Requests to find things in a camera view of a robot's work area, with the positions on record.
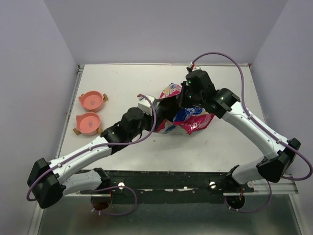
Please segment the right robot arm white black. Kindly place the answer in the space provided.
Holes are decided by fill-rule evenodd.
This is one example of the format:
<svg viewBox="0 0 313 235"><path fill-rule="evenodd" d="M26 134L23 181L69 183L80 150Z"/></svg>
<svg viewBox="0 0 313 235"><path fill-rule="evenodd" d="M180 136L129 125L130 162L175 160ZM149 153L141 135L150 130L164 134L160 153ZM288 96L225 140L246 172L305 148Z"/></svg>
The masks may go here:
<svg viewBox="0 0 313 235"><path fill-rule="evenodd" d="M240 98L227 88L215 89L206 71L195 70L188 73L181 85L179 96L181 107L204 108L208 113L238 129L263 154L254 162L237 165L230 170L225 179L225 187L229 191L235 192L253 180L266 179L273 183L280 181L295 158L292 150L300 148L301 143L298 139L287 139L262 121L255 124L252 121L253 115L244 111Z"/></svg>

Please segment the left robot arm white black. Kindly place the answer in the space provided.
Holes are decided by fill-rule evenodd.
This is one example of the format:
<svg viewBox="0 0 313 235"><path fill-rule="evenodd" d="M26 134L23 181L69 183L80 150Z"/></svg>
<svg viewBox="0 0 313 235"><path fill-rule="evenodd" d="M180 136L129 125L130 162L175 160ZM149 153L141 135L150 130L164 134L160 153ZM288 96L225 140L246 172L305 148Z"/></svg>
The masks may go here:
<svg viewBox="0 0 313 235"><path fill-rule="evenodd" d="M130 108L121 121L104 130L84 147L60 159L38 159L27 179L27 201L36 201L45 209L68 194L86 190L104 193L109 186L105 171L99 168L82 173L81 170L128 145L139 143L140 140L133 139L142 131L152 133L157 122L156 111L152 112L150 116L137 107Z"/></svg>

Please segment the pet food bag pink white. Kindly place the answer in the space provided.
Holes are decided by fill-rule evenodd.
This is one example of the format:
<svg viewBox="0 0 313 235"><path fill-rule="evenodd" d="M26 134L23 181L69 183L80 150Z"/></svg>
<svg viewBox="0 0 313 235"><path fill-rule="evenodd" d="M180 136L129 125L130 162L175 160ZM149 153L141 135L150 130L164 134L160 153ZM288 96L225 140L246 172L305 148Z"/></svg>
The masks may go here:
<svg viewBox="0 0 313 235"><path fill-rule="evenodd" d="M160 94L155 132L191 135L208 127L214 115L203 108L181 108L178 97L181 85L171 83Z"/></svg>

